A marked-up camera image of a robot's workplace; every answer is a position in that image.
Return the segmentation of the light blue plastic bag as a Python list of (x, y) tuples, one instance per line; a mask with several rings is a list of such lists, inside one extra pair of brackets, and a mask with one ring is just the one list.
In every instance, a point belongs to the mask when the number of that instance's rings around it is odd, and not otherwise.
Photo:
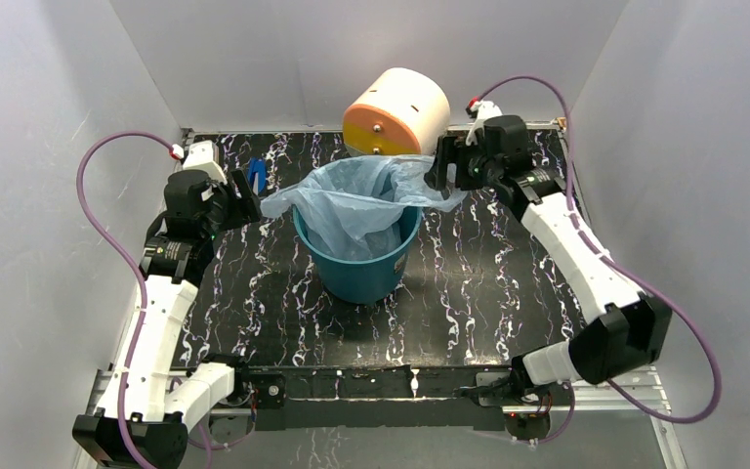
[(433, 167), (428, 155), (365, 155), (333, 161), (314, 169), (296, 185), (279, 190), (261, 201), (267, 218), (279, 218), (290, 208), (297, 195), (307, 191), (341, 192), (418, 205), (449, 212), (461, 204), (467, 193), (454, 186), (448, 171), (451, 192), (431, 190), (424, 175)]

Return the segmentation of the teal plastic trash bin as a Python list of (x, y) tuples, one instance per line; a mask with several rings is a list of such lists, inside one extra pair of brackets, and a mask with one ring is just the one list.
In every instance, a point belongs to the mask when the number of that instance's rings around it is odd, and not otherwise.
[(307, 191), (292, 203), (325, 289), (352, 304), (389, 296), (402, 279), (422, 208), (372, 196)]

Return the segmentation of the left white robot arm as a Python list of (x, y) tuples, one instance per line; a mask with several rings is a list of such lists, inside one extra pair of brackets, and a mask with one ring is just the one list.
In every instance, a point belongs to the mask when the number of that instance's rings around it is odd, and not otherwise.
[(244, 359), (208, 354), (178, 388), (168, 388), (179, 334), (217, 235), (260, 219), (260, 200), (239, 170), (172, 174), (166, 208), (148, 227), (135, 270), (146, 289), (131, 316), (114, 370), (95, 409), (80, 414), (74, 440), (104, 468), (177, 468), (189, 431), (218, 404), (254, 403)]

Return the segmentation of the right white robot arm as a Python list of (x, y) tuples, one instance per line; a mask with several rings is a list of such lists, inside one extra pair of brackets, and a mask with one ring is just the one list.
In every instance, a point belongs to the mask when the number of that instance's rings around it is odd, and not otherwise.
[(512, 360), (511, 390), (537, 404), (550, 383), (600, 384), (655, 362), (673, 316), (670, 307), (608, 265), (595, 236), (567, 206), (564, 180), (534, 165), (528, 131), (515, 115), (485, 120), (472, 139), (441, 136), (428, 186), (492, 189), (546, 249), (576, 297), (586, 322), (570, 340)]

